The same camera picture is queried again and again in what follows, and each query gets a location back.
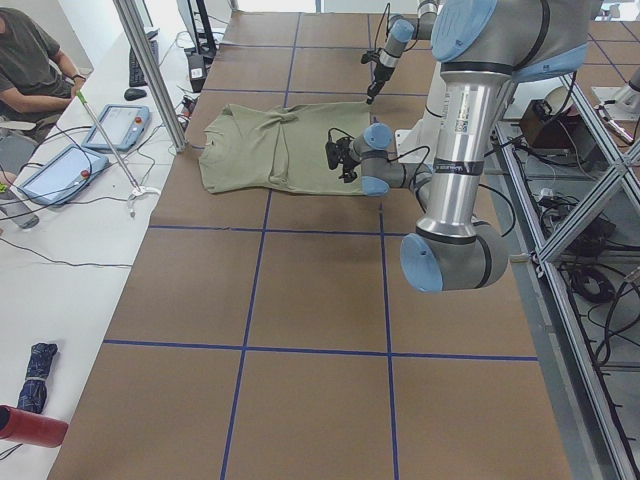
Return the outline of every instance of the computer mouse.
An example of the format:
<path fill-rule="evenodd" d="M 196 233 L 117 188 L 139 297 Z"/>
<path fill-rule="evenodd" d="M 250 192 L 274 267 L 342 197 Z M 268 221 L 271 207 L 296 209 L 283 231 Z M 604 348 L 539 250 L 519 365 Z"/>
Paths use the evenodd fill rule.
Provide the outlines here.
<path fill-rule="evenodd" d="M 142 97 L 146 97 L 146 90 L 142 90 L 141 88 L 127 88 L 124 91 L 124 99 L 131 102 L 132 100 L 137 100 Z"/>

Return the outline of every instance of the red can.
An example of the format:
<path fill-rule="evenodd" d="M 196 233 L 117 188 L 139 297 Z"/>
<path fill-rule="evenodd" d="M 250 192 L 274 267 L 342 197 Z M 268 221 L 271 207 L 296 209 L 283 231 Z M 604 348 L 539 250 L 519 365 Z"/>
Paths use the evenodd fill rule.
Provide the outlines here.
<path fill-rule="evenodd" d="M 0 439 L 41 447 L 57 447 L 69 424 L 55 418 L 0 405 Z"/>

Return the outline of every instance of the dark shirt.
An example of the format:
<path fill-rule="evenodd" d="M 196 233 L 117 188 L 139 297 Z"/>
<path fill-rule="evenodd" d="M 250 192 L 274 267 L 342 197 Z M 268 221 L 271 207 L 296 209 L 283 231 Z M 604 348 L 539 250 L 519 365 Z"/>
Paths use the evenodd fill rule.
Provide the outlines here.
<path fill-rule="evenodd" d="M 60 44 L 31 18 L 13 8 L 0 8 L 6 31 L 0 34 L 0 92 L 17 88 L 23 95 L 71 96 L 71 85 L 49 61 Z M 55 112 L 20 114 L 0 102 L 0 115 L 35 122 Z"/>

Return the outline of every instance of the tablet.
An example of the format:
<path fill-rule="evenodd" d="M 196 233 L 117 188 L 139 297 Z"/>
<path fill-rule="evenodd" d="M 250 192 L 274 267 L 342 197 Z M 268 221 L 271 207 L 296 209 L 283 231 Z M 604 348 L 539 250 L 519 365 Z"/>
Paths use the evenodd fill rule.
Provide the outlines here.
<path fill-rule="evenodd" d="M 34 203 L 64 205 L 109 165 L 105 155 L 70 145 L 49 160 L 18 189 Z"/>
<path fill-rule="evenodd" d="M 138 142 L 150 116 L 149 108 L 145 106 L 106 105 L 98 115 L 98 121 L 116 149 L 126 152 Z M 111 151 L 95 125 L 89 130 L 82 146 L 91 150 Z"/>

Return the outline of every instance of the green cloth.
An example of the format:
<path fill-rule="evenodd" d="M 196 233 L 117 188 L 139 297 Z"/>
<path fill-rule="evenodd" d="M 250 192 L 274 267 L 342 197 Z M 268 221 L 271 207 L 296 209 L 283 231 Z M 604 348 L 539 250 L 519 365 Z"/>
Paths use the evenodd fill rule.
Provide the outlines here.
<path fill-rule="evenodd" d="M 327 131 L 357 137 L 369 126 L 364 102 L 273 108 L 227 105 L 205 129 L 202 183 L 211 193 L 267 187 L 294 193 L 362 195 L 360 178 L 344 183 L 342 167 L 329 170 Z M 334 141 L 343 134 L 333 132 Z"/>
<path fill-rule="evenodd" d="M 19 10 L 0 8 L 6 23 L 0 34 L 0 92 L 17 88 L 23 95 L 71 96 L 71 85 L 50 64 L 60 44 Z M 0 115 L 37 122 L 55 112 L 20 114 L 0 102 Z"/>

